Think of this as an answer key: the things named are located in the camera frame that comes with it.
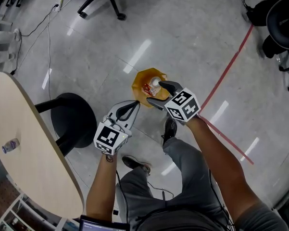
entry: gray floor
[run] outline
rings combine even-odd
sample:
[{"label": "gray floor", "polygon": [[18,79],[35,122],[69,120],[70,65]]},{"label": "gray floor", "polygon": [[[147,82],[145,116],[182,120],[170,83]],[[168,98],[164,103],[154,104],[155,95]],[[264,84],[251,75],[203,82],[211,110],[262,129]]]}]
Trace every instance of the gray floor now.
[{"label": "gray floor", "polygon": [[[133,99],[134,77],[150,67],[192,90],[203,103],[250,26],[241,17],[240,0],[117,0],[120,10],[127,14],[123,22],[116,19],[109,0],[95,0],[86,9],[88,17],[80,18],[76,11],[84,1],[72,0],[57,15],[51,14],[50,91],[52,98],[63,92],[81,95],[99,121],[115,103]],[[13,27],[27,34],[54,2],[23,0],[20,8],[9,10]],[[19,63],[45,25],[23,38]],[[249,148],[254,165],[247,160],[241,162],[248,183],[265,203],[273,206],[289,188],[289,74],[279,72],[275,60],[258,56],[257,44],[266,35],[263,28],[252,31],[202,115],[244,152]],[[138,61],[131,61],[134,56],[139,56]],[[45,30],[16,75],[34,103],[49,99],[48,82],[42,88],[48,63]],[[43,118],[53,133],[49,114],[43,114]],[[164,120],[165,113],[142,106],[132,128],[133,137],[120,150],[119,157],[130,154],[150,162],[149,181],[177,195],[181,191],[179,170],[174,167],[168,174],[161,174],[172,164],[161,148]],[[196,145],[185,127],[179,126],[177,136]],[[231,145],[222,141],[241,159]],[[73,149],[66,158],[84,197],[100,156],[90,145]],[[128,168],[120,161],[118,171],[122,177]],[[160,191],[153,194],[162,197]]]}]

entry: gray pants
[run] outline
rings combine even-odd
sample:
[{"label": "gray pants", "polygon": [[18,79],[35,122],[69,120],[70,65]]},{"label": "gray pants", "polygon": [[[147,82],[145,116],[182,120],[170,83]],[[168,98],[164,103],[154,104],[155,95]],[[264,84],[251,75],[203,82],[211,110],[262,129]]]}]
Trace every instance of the gray pants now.
[{"label": "gray pants", "polygon": [[[139,220],[151,211],[167,206],[189,205],[190,208],[213,217],[222,224],[227,224],[227,217],[211,189],[209,169],[202,153],[193,146],[170,138],[163,146],[163,151],[168,154],[182,173],[182,193],[175,198],[164,201],[152,196],[147,184],[148,174],[142,167],[137,167],[127,173],[121,180],[121,186],[128,203],[128,221],[134,230]],[[219,188],[212,177],[212,184],[220,198]],[[126,221],[126,208],[122,192],[117,184],[116,197],[122,221]]]}]

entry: small bottle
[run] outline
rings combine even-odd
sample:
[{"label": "small bottle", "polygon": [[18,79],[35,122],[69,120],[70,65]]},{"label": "small bottle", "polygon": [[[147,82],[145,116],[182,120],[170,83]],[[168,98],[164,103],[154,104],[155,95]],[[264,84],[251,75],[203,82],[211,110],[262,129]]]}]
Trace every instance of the small bottle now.
[{"label": "small bottle", "polygon": [[2,146],[2,150],[6,154],[7,152],[11,152],[12,150],[14,150],[17,146],[19,146],[19,140],[15,138],[8,141],[4,146]]}]

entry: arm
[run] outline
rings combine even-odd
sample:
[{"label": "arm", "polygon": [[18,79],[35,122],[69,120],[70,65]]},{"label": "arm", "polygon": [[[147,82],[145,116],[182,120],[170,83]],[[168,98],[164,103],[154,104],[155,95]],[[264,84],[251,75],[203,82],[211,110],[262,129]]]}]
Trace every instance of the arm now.
[{"label": "arm", "polygon": [[192,118],[187,126],[192,131],[211,170],[233,221],[260,199],[246,183],[237,158],[214,136],[204,121]]},{"label": "arm", "polygon": [[95,179],[87,197],[87,216],[112,221],[115,199],[117,155],[101,156]]}]

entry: red tape line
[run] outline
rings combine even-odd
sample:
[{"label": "red tape line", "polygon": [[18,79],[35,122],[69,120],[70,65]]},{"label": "red tape line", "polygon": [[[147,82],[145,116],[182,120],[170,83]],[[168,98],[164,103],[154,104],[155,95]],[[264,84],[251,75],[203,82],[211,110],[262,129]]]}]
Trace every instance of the red tape line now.
[{"label": "red tape line", "polygon": [[[214,88],[212,89],[211,93],[208,95],[208,97],[206,98],[206,100],[204,101],[204,103],[202,104],[201,110],[199,111],[198,114],[201,113],[201,111],[203,111],[203,109],[205,108],[205,106],[207,105],[207,103],[209,102],[209,100],[212,98],[212,96],[215,94],[216,90],[218,89],[218,87],[220,86],[221,82],[223,81],[223,79],[225,78],[226,74],[228,73],[228,71],[230,70],[230,68],[232,67],[233,63],[235,62],[236,58],[238,57],[239,53],[241,52],[242,48],[244,47],[247,39],[250,36],[250,33],[252,32],[253,29],[253,25],[250,26],[244,40],[242,41],[242,43],[240,44],[239,50],[234,54],[233,58],[231,59],[230,63],[228,64],[228,66],[226,67],[226,69],[224,70],[224,72],[222,73],[222,75],[220,76],[219,80],[217,81],[216,85],[214,86]],[[201,118],[206,122],[207,125],[209,125],[216,133],[218,133],[222,138],[224,138],[230,145],[232,145],[240,154],[242,154],[252,165],[254,164],[254,162],[251,161],[250,158],[247,157],[247,155],[237,146],[235,145],[226,135],[224,135],[218,128],[216,128],[212,123],[210,123],[207,119],[205,119],[203,116],[201,116]]]},{"label": "red tape line", "polygon": [[230,145],[232,145],[240,154],[242,154],[242,156],[245,157],[246,160],[248,160],[252,165],[254,165],[254,162],[252,162],[252,160],[237,145],[235,145],[226,135],[224,135],[218,128],[216,128],[212,123],[210,123],[203,116],[199,116],[199,117],[203,121],[205,121],[208,126],[210,126],[213,130],[215,130],[216,133],[218,133],[222,138],[224,138]]},{"label": "red tape line", "polygon": [[238,57],[239,53],[241,52],[242,48],[244,47],[247,39],[249,38],[250,33],[252,32],[253,29],[253,25],[250,26],[243,42],[241,43],[240,47],[239,47],[239,51],[235,53],[235,55],[233,56],[232,60],[230,61],[230,63],[228,64],[228,66],[226,67],[226,69],[224,70],[224,72],[222,73],[222,75],[220,76],[219,80],[217,81],[216,85],[214,86],[214,88],[212,89],[211,93],[208,95],[208,97],[206,98],[206,100],[204,101],[204,103],[201,106],[201,110],[200,112],[205,108],[205,106],[207,105],[207,103],[209,102],[209,100],[212,98],[212,96],[215,94],[217,88],[220,86],[221,82],[223,81],[223,79],[225,78],[226,74],[228,73],[228,71],[230,70],[231,66],[233,65],[233,63],[235,62],[236,58]]}]

